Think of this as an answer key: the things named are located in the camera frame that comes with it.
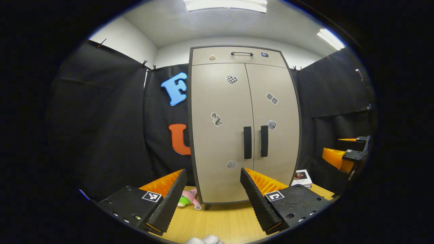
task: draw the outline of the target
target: black backdrop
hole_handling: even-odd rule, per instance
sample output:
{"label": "black backdrop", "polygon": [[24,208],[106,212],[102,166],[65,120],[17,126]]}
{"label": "black backdrop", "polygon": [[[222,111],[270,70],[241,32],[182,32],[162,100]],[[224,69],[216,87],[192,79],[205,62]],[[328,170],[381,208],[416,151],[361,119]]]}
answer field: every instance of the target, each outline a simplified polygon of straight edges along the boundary
{"label": "black backdrop", "polygon": [[179,169],[187,171],[187,185],[194,186],[191,156],[181,155],[172,148],[169,125],[185,124],[184,144],[190,146],[188,135],[187,99],[170,106],[170,97],[161,84],[169,78],[184,72],[188,75],[188,64],[163,67],[156,72],[148,72],[143,99],[143,126],[146,146],[151,156],[152,169],[156,176],[163,177]]}
{"label": "black backdrop", "polygon": [[345,190],[344,175],[322,159],[322,150],[335,148],[339,138],[374,135],[377,119],[370,77],[347,48],[302,70],[290,71],[302,115],[298,169],[307,169],[313,183],[341,194]]}
{"label": "black backdrop", "polygon": [[48,113],[54,167],[100,201],[126,185],[152,181],[143,138],[145,68],[86,41],[60,67]]}

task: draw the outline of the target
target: plush toy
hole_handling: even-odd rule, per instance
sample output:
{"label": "plush toy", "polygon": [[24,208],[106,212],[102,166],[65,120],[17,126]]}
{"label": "plush toy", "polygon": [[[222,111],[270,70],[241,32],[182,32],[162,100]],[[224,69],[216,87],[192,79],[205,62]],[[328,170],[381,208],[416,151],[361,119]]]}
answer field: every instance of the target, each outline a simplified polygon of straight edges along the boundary
{"label": "plush toy", "polygon": [[194,204],[194,208],[196,210],[201,210],[202,206],[199,204],[199,201],[196,200],[197,189],[182,191],[182,196],[179,199],[178,206],[184,207],[185,205],[189,205],[190,203]]}
{"label": "plush toy", "polygon": [[215,235],[209,235],[203,239],[197,237],[190,238],[185,244],[224,244],[220,238]]}

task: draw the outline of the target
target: blue letter f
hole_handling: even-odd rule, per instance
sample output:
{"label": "blue letter f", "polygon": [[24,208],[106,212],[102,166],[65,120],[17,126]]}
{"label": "blue letter f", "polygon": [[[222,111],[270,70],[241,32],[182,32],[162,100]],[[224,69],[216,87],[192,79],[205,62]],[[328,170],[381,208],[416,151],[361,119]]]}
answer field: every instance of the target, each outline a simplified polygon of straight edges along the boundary
{"label": "blue letter f", "polygon": [[181,92],[179,92],[179,90],[182,90],[184,92],[187,90],[187,86],[185,85],[184,81],[179,80],[186,78],[187,75],[184,72],[181,72],[161,84],[161,87],[166,88],[167,93],[169,93],[170,106],[175,106],[187,98],[187,95],[181,94]]}

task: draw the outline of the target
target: orange letter u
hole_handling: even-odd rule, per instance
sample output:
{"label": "orange letter u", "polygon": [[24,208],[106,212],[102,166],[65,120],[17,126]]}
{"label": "orange letter u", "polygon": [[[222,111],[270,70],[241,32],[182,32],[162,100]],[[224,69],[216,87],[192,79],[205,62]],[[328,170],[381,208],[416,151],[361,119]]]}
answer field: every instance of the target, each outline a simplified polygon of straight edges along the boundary
{"label": "orange letter u", "polygon": [[184,130],[187,128],[184,124],[169,125],[169,130],[172,132],[172,147],[175,152],[181,155],[191,155],[191,150],[184,144]]}

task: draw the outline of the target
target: black handle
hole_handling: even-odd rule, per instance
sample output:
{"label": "black handle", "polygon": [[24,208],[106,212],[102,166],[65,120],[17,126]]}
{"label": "black handle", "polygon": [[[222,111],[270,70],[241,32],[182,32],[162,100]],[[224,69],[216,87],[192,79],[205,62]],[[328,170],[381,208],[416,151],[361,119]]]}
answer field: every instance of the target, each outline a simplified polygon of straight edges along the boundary
{"label": "black handle", "polygon": [[252,127],[244,127],[244,159],[252,158]]}
{"label": "black handle", "polygon": [[233,55],[235,53],[248,53],[248,52],[231,52],[230,54]]}
{"label": "black handle", "polygon": [[268,126],[261,126],[261,157],[268,156]]}

